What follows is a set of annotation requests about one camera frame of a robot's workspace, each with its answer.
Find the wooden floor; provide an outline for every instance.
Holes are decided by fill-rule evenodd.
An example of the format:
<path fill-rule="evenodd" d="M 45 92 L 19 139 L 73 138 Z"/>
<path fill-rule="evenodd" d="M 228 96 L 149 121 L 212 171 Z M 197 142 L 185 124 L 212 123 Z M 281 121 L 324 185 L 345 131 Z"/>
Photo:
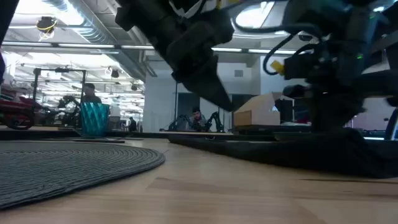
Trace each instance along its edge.
<path fill-rule="evenodd" d="M 398 179 L 256 164 L 160 139 L 126 144 L 163 152 L 166 163 L 136 177 L 1 212 L 0 223 L 398 223 Z"/>

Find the ceiling duct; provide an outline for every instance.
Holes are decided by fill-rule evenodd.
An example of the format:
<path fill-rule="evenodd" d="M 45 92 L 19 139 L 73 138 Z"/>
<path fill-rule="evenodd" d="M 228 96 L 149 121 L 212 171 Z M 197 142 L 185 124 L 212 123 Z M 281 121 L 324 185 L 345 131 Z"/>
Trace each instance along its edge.
<path fill-rule="evenodd" d="M 61 12 L 71 10 L 70 6 L 84 18 L 81 26 L 88 26 L 87 29 L 75 29 L 83 38 L 92 44 L 116 44 L 117 40 L 113 37 L 109 30 L 97 18 L 94 12 L 82 0 L 42 0 L 43 2 L 56 7 Z M 146 65 L 141 66 L 139 63 L 139 51 L 131 51 L 129 53 L 121 51 L 120 54 L 108 55 L 118 61 L 123 69 L 130 76 L 145 81 L 146 74 L 156 76 L 156 74 Z"/>

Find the round rug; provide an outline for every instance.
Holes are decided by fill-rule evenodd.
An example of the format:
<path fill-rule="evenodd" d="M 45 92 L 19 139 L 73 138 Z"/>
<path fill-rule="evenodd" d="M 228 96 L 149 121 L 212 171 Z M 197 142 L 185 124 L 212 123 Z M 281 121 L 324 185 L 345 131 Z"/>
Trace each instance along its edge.
<path fill-rule="evenodd" d="M 0 142 L 0 210 L 153 169 L 152 149 L 112 144 Z"/>

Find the black mat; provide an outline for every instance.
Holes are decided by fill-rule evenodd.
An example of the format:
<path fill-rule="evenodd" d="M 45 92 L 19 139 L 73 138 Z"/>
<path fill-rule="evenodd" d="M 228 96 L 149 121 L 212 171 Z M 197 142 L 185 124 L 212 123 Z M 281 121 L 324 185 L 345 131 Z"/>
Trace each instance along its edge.
<path fill-rule="evenodd" d="M 277 166 L 370 178 L 398 177 L 398 142 L 365 141 L 354 129 L 273 143 L 210 141 L 183 136 L 171 136 L 169 140 L 195 149 Z"/>
<path fill-rule="evenodd" d="M 165 161 L 137 147 L 0 142 L 0 210 L 132 176 Z"/>

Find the yellow connector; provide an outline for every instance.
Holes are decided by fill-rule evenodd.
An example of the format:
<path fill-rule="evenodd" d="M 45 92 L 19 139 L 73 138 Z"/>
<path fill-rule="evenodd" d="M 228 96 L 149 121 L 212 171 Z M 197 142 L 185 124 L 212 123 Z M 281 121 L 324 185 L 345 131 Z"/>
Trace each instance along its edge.
<path fill-rule="evenodd" d="M 284 65 L 282 65 L 277 60 L 271 63 L 271 68 L 273 68 L 277 73 L 279 73 L 279 75 L 284 75 L 285 72 Z"/>

